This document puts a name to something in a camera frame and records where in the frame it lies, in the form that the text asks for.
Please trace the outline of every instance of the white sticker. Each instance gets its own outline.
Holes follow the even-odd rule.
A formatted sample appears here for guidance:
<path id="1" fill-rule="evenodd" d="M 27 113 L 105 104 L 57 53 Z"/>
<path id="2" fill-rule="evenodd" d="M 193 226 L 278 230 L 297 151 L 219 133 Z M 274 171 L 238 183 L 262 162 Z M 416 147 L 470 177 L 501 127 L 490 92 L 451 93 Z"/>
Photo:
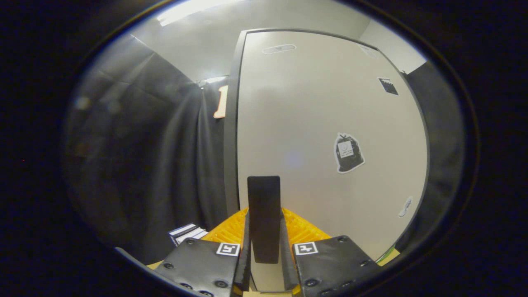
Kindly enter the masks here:
<path id="1" fill-rule="evenodd" d="M 337 133 L 334 156 L 338 173 L 348 173 L 365 163 L 359 142 L 350 134 Z"/>
<path id="2" fill-rule="evenodd" d="M 218 247 L 218 250 L 216 251 L 216 253 L 219 254 L 219 255 L 224 255 L 224 256 L 237 257 L 239 251 L 240 251 L 240 245 L 239 244 L 221 243 L 220 246 Z"/>
<path id="3" fill-rule="evenodd" d="M 354 154 L 351 141 L 338 143 L 337 147 L 339 147 L 339 155 L 341 156 L 341 158 L 348 157 Z"/>
<path id="4" fill-rule="evenodd" d="M 381 85 L 383 86 L 383 89 L 385 90 L 385 92 L 399 96 L 398 91 L 396 91 L 396 87 L 394 87 L 394 83 L 391 81 L 390 78 L 378 77 L 378 79 Z"/>
<path id="5" fill-rule="evenodd" d="M 378 55 L 376 54 L 376 51 L 374 49 L 371 49 L 371 48 L 366 47 L 366 46 L 361 45 L 361 44 L 358 44 L 357 46 L 360 47 L 360 49 L 364 53 L 366 53 L 369 57 L 371 57 L 372 59 L 377 59 L 378 58 Z"/>
<path id="6" fill-rule="evenodd" d="M 317 250 L 317 247 L 315 246 L 315 242 L 295 244 L 295 254 L 297 256 L 317 254 L 317 253 L 319 253 L 319 251 Z"/>
<path id="7" fill-rule="evenodd" d="M 398 214 L 398 217 L 403 217 L 407 214 L 407 209 L 409 209 L 409 206 L 411 205 L 412 203 L 412 196 L 410 196 L 409 198 L 407 198 L 407 201 L 405 202 L 405 205 L 403 205 L 403 209 L 401 210 L 401 212 Z"/>

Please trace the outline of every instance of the trash bag sticker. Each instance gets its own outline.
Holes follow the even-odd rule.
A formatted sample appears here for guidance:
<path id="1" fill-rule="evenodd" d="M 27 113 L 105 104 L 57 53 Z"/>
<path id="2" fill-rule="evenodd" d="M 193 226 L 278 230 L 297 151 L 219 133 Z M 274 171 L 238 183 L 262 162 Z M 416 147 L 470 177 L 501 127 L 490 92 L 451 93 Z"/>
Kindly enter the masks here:
<path id="1" fill-rule="evenodd" d="M 350 134 L 337 133 L 334 154 L 338 173 L 350 172 L 365 163 L 359 142 Z"/>
<path id="2" fill-rule="evenodd" d="M 399 96 L 390 78 L 378 77 L 378 79 L 380 80 L 381 85 L 383 86 L 383 88 L 385 89 L 387 93 L 391 93 L 396 96 Z"/>

